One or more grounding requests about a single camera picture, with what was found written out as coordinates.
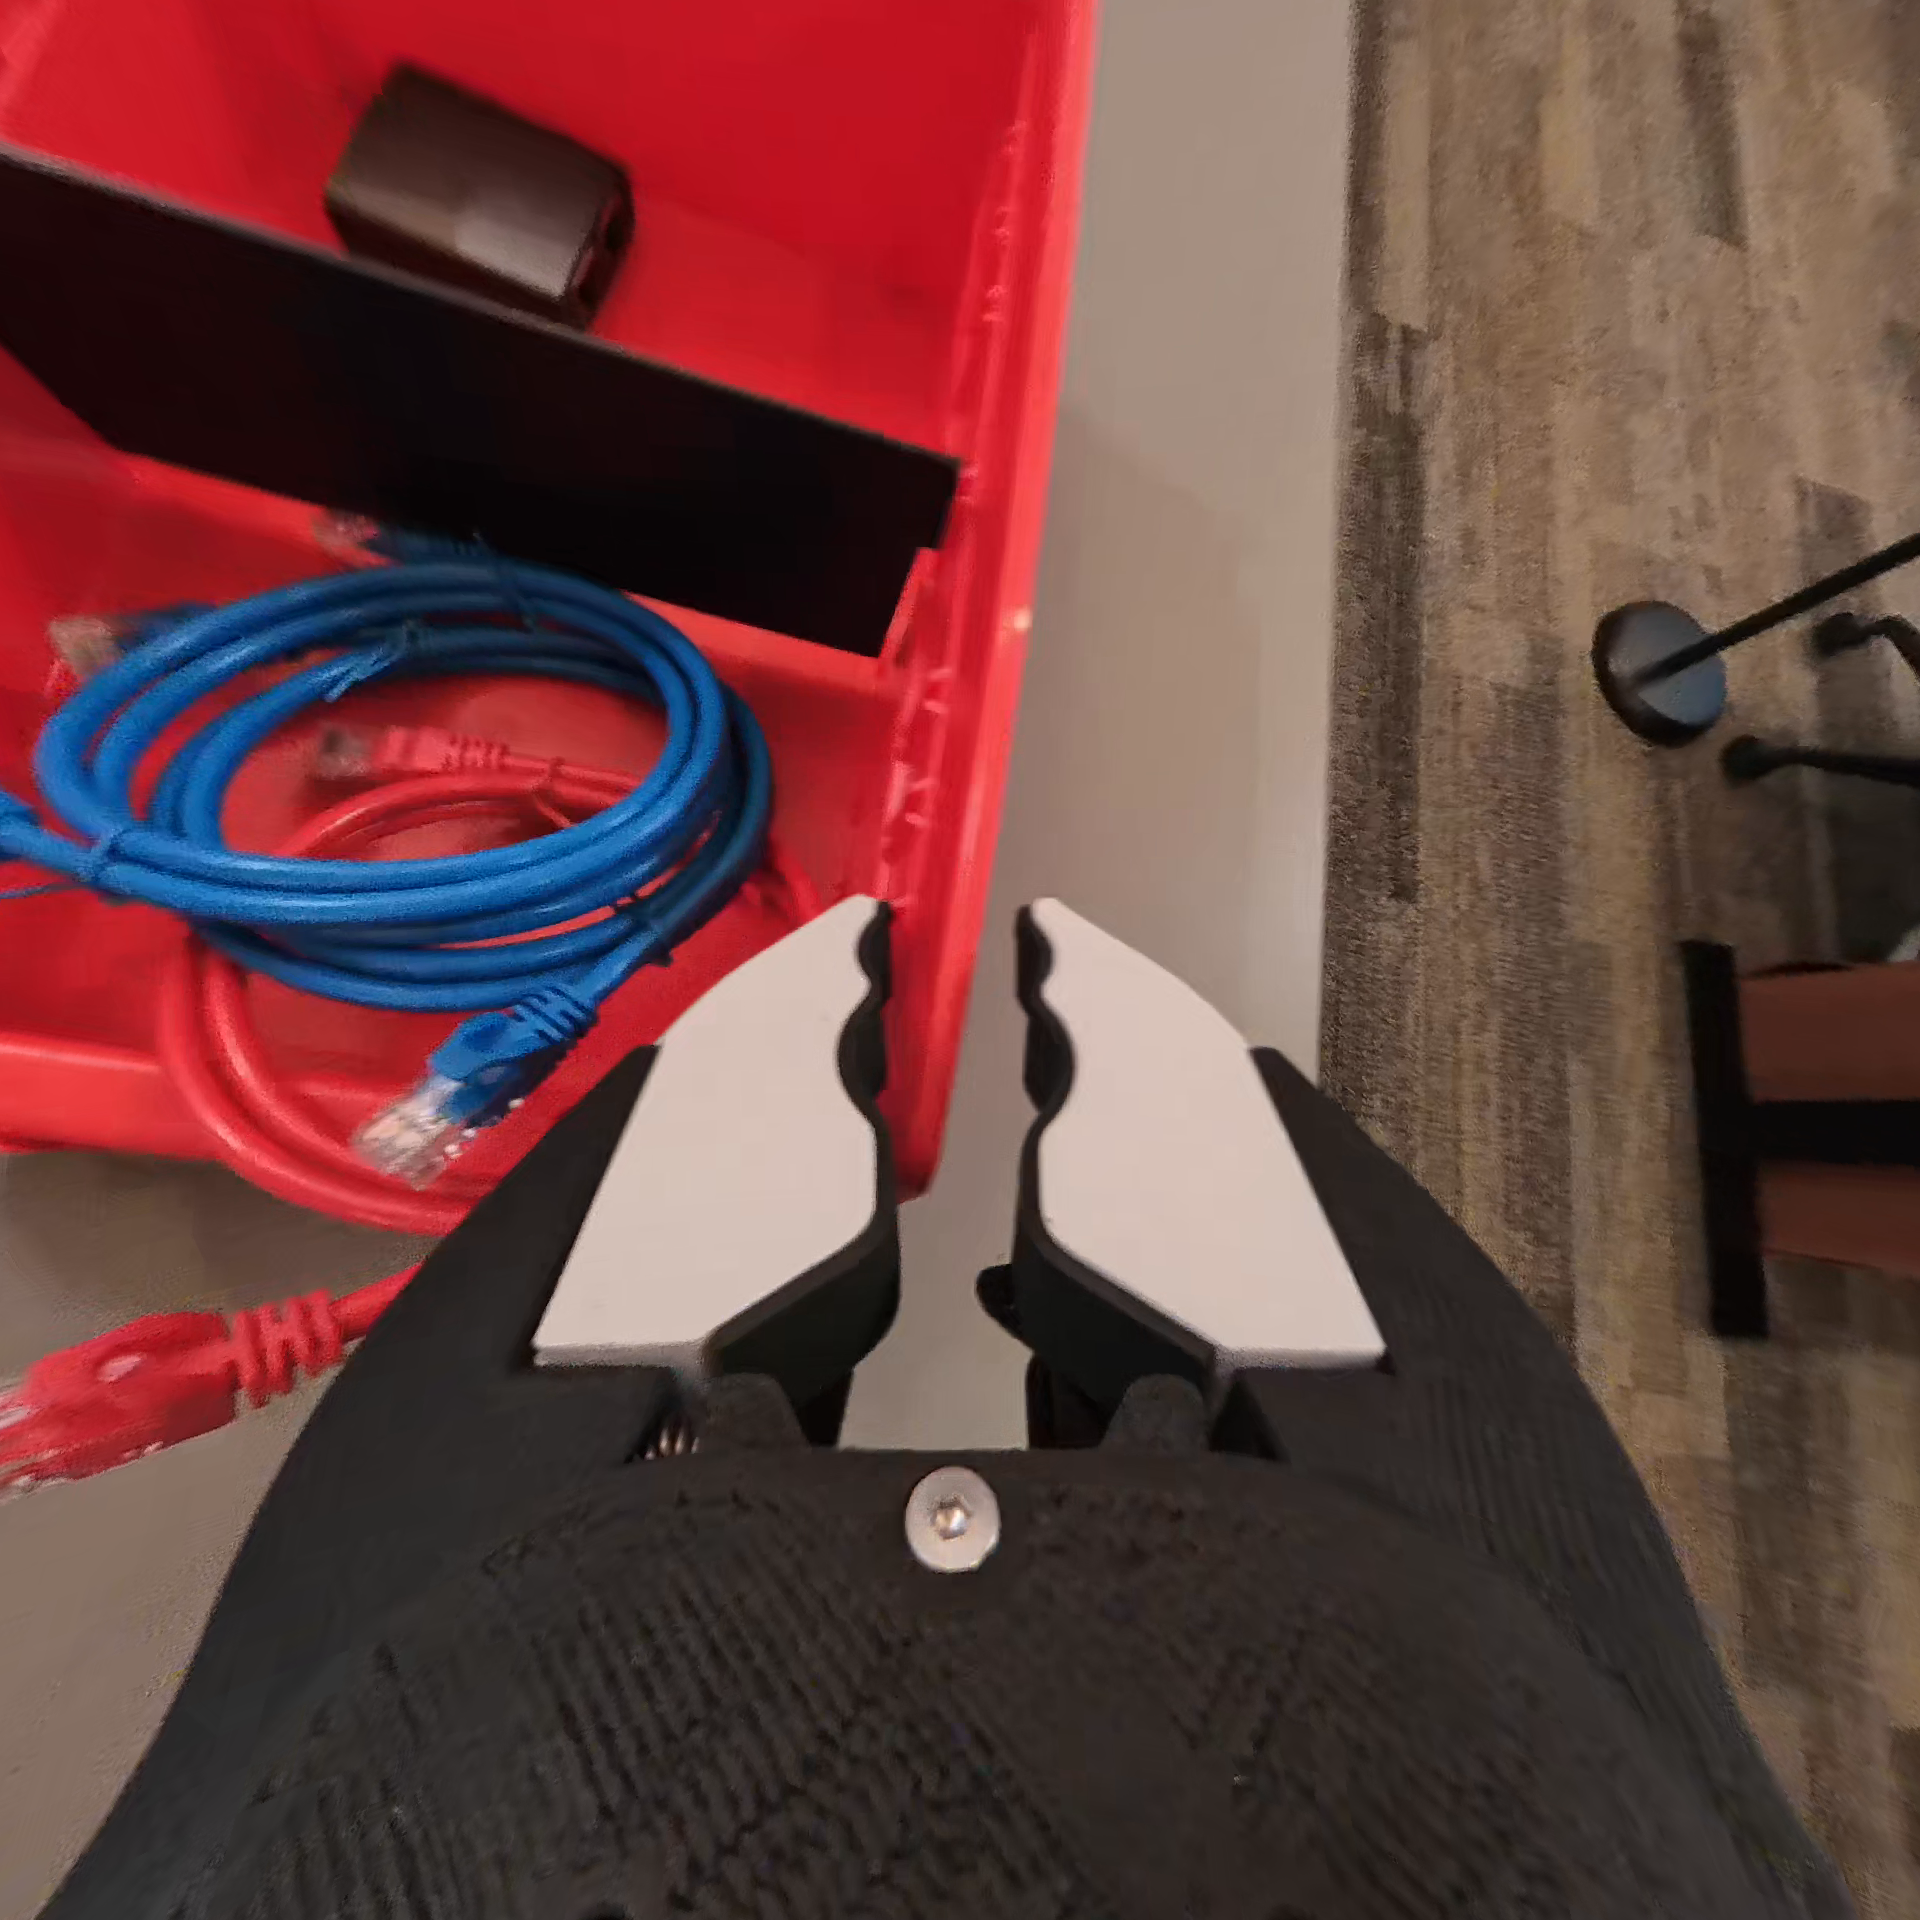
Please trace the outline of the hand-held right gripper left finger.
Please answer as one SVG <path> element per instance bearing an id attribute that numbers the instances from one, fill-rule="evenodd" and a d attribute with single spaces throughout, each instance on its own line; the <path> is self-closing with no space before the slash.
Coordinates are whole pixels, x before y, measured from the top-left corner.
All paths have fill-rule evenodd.
<path id="1" fill-rule="evenodd" d="M 714 1389 L 779 1389 L 814 1447 L 896 1321 L 892 907 L 850 896 L 720 979 L 653 1047 L 533 1335 L 542 1410 L 640 1449 Z"/>

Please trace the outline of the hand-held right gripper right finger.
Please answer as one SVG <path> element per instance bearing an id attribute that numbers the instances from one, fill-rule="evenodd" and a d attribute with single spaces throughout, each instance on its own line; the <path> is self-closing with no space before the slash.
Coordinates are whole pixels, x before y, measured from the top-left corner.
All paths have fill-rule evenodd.
<path id="1" fill-rule="evenodd" d="M 1386 1361 L 1266 1083 L 1190 983 L 1061 899 L 1018 915 L 1023 1094 L 1015 1242 L 982 1307 L 1027 1351 L 1034 1449 L 1090 1449 L 1146 1378 L 1223 1410 L 1245 1376 Z"/>

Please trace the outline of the black ethernet adapter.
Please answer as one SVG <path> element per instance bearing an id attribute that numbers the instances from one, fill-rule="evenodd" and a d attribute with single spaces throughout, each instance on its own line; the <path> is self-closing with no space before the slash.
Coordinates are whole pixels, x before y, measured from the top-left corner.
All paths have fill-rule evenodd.
<path id="1" fill-rule="evenodd" d="M 634 245 L 611 159 L 413 64 L 359 115 L 325 185 L 350 257 L 587 330 Z"/>

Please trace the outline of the red storage bin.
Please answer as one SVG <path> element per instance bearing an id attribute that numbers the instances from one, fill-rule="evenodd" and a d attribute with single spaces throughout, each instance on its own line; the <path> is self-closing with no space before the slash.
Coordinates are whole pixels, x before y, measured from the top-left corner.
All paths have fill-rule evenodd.
<path id="1" fill-rule="evenodd" d="M 223 1161 L 445 1232 L 724 975 L 876 896 L 879 1110 L 901 1187 L 928 1182 L 1034 613 L 1093 14 L 4 6 L 4 147 L 395 272 L 323 197 L 413 64 L 626 171 L 612 291 L 550 328 L 960 466 L 853 656 L 127 456 L 4 354 L 4 1154 Z"/>

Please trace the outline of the black desk leg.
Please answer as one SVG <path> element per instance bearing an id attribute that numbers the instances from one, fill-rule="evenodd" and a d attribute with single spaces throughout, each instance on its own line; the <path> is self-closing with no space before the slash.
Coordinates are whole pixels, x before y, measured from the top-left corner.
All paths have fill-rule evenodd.
<path id="1" fill-rule="evenodd" d="M 1918 965 L 1677 958 L 1711 1331 L 1768 1333 L 1772 1258 L 1915 1280 Z"/>

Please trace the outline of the black floor stand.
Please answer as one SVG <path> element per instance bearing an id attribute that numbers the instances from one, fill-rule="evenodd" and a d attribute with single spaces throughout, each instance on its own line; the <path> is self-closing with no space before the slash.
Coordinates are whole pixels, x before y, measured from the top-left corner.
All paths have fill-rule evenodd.
<path id="1" fill-rule="evenodd" d="M 1740 646 L 1816 610 L 1826 610 L 1812 629 L 1816 658 L 1838 658 L 1871 640 L 1885 640 L 1915 672 L 1915 624 L 1899 616 L 1862 616 L 1852 609 L 1852 597 L 1862 587 L 1914 562 L 1918 535 L 1811 582 L 1783 601 L 1719 631 L 1707 631 L 1692 613 L 1666 601 L 1614 609 L 1598 623 L 1591 642 L 1599 698 L 1635 739 L 1663 751 L 1686 747 L 1710 735 L 1726 711 L 1724 658 Z"/>

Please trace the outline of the black plastic bin divider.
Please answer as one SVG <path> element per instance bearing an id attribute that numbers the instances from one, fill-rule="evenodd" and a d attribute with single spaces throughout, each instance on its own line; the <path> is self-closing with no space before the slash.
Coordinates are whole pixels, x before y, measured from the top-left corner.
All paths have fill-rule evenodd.
<path id="1" fill-rule="evenodd" d="M 960 466 L 4 147 L 4 354 L 100 442 L 876 656 Z"/>

